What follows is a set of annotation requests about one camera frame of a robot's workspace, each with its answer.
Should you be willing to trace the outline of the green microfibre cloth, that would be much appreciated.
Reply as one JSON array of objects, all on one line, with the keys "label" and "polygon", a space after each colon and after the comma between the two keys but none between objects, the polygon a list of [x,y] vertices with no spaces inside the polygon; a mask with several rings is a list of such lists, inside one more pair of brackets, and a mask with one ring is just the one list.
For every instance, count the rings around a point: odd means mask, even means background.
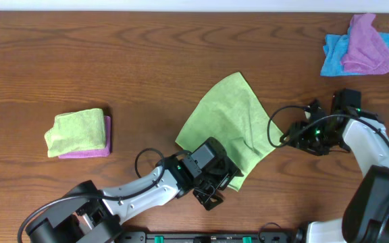
[{"label": "green microfibre cloth", "polygon": [[238,191],[255,166],[275,149],[272,144],[278,144],[282,135],[243,75],[236,72],[219,81],[199,101],[176,143],[194,151],[207,138],[216,138],[243,173],[228,185]]}]

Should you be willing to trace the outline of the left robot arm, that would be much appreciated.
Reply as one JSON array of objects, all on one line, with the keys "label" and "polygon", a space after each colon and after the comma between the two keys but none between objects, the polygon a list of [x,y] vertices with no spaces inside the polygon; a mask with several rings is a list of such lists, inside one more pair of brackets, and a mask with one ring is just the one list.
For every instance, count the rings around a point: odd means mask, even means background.
[{"label": "left robot arm", "polygon": [[99,190],[85,181],[39,207],[22,222],[17,240],[27,234],[31,242],[114,242],[127,220],[189,192],[206,210],[213,209],[223,201],[220,192],[240,176],[225,152],[161,156],[150,174],[133,182]]}]

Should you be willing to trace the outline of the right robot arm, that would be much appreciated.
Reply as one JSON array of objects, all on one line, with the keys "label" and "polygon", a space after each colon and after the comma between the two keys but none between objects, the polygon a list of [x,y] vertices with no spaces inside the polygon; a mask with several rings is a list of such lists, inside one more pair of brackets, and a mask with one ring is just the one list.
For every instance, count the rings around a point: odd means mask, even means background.
[{"label": "right robot arm", "polygon": [[317,100],[303,111],[306,119],[294,122],[279,145],[316,156],[339,146],[355,156],[363,180],[341,219],[308,223],[297,229],[294,242],[389,242],[389,138],[384,123],[354,98],[335,99],[330,114]]}]

